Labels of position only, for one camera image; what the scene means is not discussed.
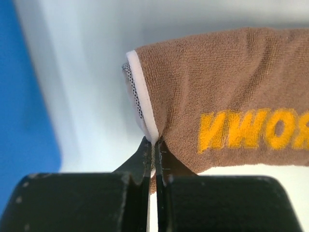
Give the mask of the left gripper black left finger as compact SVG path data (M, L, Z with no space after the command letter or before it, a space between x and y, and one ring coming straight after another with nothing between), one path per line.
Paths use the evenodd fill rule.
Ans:
M152 146L111 173L36 173L16 185L3 232L147 232Z

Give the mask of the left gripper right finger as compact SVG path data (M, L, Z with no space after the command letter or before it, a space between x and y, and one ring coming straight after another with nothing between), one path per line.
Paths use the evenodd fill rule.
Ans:
M269 176L199 176L154 147L160 232L299 232L282 185Z

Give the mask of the yellow white towel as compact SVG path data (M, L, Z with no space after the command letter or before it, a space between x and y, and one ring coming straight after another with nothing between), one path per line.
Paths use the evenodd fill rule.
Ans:
M308 166L309 31L240 28L136 48L123 65L149 142L192 172Z

